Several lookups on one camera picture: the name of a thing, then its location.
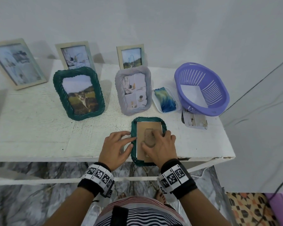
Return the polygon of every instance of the wristband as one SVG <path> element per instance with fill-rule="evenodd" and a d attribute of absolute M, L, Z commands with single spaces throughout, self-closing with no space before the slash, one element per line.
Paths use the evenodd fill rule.
<path fill-rule="evenodd" d="M 94 197 L 101 193 L 107 197 L 114 184 L 114 176 L 108 166 L 96 162 L 92 164 L 81 177 L 78 187 L 83 187 L 93 193 Z"/>
<path fill-rule="evenodd" d="M 173 193 L 177 199 L 197 189 L 195 181 L 178 159 L 171 159 L 164 163 L 158 179 L 165 190 Z"/>

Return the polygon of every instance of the soap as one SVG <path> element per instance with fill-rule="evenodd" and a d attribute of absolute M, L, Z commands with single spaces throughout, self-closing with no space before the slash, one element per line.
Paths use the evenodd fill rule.
<path fill-rule="evenodd" d="M 161 110 L 163 113 L 176 110 L 176 103 L 174 99 L 168 94 L 165 87 L 154 90 L 154 94 L 159 100 Z"/>

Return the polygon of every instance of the marble floor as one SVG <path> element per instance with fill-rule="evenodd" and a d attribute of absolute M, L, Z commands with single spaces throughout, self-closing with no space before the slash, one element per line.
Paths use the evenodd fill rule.
<path fill-rule="evenodd" d="M 79 178 L 88 165 L 86 162 L 21 162 L 0 163 L 8 169 L 34 175 L 40 178 Z M 201 176 L 203 170 L 191 175 Z M 137 167 L 126 162 L 113 172 L 117 177 L 157 176 L 157 167 Z M 231 208 L 224 194 L 215 168 L 207 168 L 201 178 L 194 177 L 198 188 L 228 220 L 232 219 Z M 44 184 L 37 186 L 0 186 L 0 226 L 42 225 L 60 204 L 75 189 L 77 183 Z M 127 196 L 139 195 L 153 197 L 157 190 L 156 181 L 122 181 L 115 183 L 111 201 L 125 192 Z M 179 201 L 170 203 L 189 222 Z M 93 225 L 101 207 L 92 204 L 82 225 Z"/>

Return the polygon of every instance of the hand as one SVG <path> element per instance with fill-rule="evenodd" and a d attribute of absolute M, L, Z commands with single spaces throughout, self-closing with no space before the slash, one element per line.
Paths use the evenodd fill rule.
<path fill-rule="evenodd" d="M 155 146 L 150 148 L 142 142 L 141 148 L 147 153 L 159 169 L 161 169 L 165 162 L 170 159 L 177 159 L 175 149 L 176 136 L 171 135 L 169 130 L 165 132 L 164 137 L 162 137 L 156 129 L 153 130 L 152 133 L 155 137 Z"/>
<path fill-rule="evenodd" d="M 99 162 L 106 164 L 111 171 L 123 164 L 132 151 L 133 144 L 129 144 L 123 154 L 120 152 L 123 146 L 136 140 L 136 137 L 121 139 L 125 135 L 130 135 L 130 132 L 113 132 L 105 138 Z"/>

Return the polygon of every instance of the white wall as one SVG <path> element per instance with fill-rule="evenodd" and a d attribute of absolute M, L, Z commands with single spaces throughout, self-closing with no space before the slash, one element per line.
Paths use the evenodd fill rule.
<path fill-rule="evenodd" d="M 38 57 L 88 40 L 112 64 L 116 46 L 144 43 L 149 66 L 214 70 L 231 105 L 283 60 L 283 0 L 0 0 L 0 41 L 20 37 Z"/>
<path fill-rule="evenodd" d="M 274 193 L 283 182 L 283 65 L 220 119 L 236 154 L 215 166 L 220 184 L 228 192 Z"/>

